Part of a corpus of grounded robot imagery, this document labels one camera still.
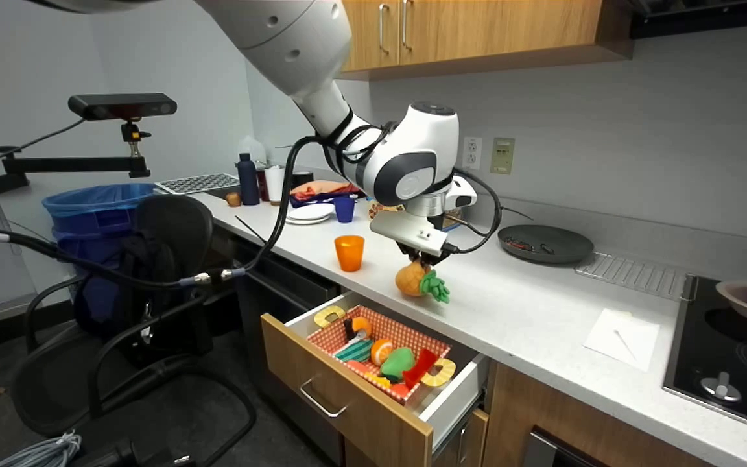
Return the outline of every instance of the drawer handle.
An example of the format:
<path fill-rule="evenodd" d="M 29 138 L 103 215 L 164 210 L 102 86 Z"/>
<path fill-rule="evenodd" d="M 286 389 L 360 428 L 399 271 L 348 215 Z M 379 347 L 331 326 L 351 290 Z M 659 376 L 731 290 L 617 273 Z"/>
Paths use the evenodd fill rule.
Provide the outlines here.
<path fill-rule="evenodd" d="M 339 411 L 327 411 L 314 394 L 307 391 L 307 386 L 314 385 L 320 376 L 322 376 L 322 374 L 316 374 L 316 376 L 310 376 L 309 382 L 303 382 L 303 385 L 297 386 L 297 391 L 300 391 L 303 400 L 309 400 L 316 411 L 322 411 L 325 419 L 336 421 L 336 419 L 348 411 L 348 406 L 342 406 Z"/>

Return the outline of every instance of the white wall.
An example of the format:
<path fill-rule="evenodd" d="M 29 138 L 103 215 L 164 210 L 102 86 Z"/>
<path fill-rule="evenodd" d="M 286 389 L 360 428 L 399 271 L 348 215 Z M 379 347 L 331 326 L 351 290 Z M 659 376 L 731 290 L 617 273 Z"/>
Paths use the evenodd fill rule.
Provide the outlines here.
<path fill-rule="evenodd" d="M 371 114 L 458 109 L 461 136 L 513 136 L 508 198 L 747 237 L 747 29 L 641 38 L 604 66 L 374 81 Z"/>
<path fill-rule="evenodd" d="M 281 94 L 257 67 L 246 62 L 246 81 L 251 92 L 251 122 L 257 141 L 266 147 L 273 164 L 283 164 L 288 159 L 291 145 L 314 136 L 314 128 L 303 120 L 296 105 Z M 371 94 L 368 81 L 345 81 L 339 83 L 348 101 L 355 112 L 368 120 L 371 116 Z M 296 168 L 314 168 L 320 177 L 331 177 L 325 157 L 316 145 L 300 150 Z"/>
<path fill-rule="evenodd" d="M 251 136 L 244 58 L 187 0 L 142 3 L 124 13 L 76 15 L 29 0 L 0 0 L 0 142 L 25 142 L 76 122 L 72 94 L 169 94 L 179 112 L 141 122 L 154 138 L 141 150 L 154 180 L 231 172 Z M 23 157 L 128 157 L 116 120 L 85 122 Z M 48 234 L 42 198 L 82 184 L 130 182 L 128 173 L 29 173 L 32 190 L 0 203 L 19 229 Z M 36 285 L 56 264 L 29 258 Z"/>

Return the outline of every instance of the bottle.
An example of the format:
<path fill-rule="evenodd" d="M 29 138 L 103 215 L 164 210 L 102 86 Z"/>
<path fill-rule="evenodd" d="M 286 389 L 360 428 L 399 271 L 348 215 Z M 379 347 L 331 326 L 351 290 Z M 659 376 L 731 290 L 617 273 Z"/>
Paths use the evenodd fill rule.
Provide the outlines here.
<path fill-rule="evenodd" d="M 266 199 L 269 199 L 269 205 L 281 205 L 281 194 L 283 194 L 283 188 L 286 188 L 286 168 L 269 166 L 265 172 L 265 177 L 266 177 Z"/>
<path fill-rule="evenodd" d="M 249 154 L 240 154 L 237 168 L 238 168 L 240 203 L 257 205 L 260 203 L 260 182 L 257 182 L 257 172 L 255 172 Z"/>

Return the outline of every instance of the wall outlet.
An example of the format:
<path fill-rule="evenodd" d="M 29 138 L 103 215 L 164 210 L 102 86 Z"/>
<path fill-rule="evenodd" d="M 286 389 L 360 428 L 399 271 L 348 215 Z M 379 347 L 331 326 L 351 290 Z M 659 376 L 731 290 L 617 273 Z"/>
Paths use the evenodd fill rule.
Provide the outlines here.
<path fill-rule="evenodd" d="M 461 168 L 480 172 L 480 159 L 482 159 L 482 141 L 461 138 Z"/>
<path fill-rule="evenodd" d="M 496 138 L 491 172 L 511 173 L 511 164 L 513 164 L 513 138 Z"/>

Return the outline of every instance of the metal stand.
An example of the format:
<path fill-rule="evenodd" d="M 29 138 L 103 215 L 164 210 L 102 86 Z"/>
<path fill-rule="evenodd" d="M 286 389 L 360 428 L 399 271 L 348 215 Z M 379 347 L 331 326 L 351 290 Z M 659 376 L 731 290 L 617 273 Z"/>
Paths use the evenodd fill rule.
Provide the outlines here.
<path fill-rule="evenodd" d="M 29 172 L 130 172 L 130 177 L 150 177 L 144 168 L 144 159 L 141 154 L 141 141 L 150 138 L 150 132 L 141 132 L 141 128 L 128 120 L 122 125 L 122 141 L 130 142 L 128 159 L 16 159 L 21 147 L 0 145 L 0 157 L 6 157 L 6 173 L 0 177 L 0 194 L 29 188 Z"/>

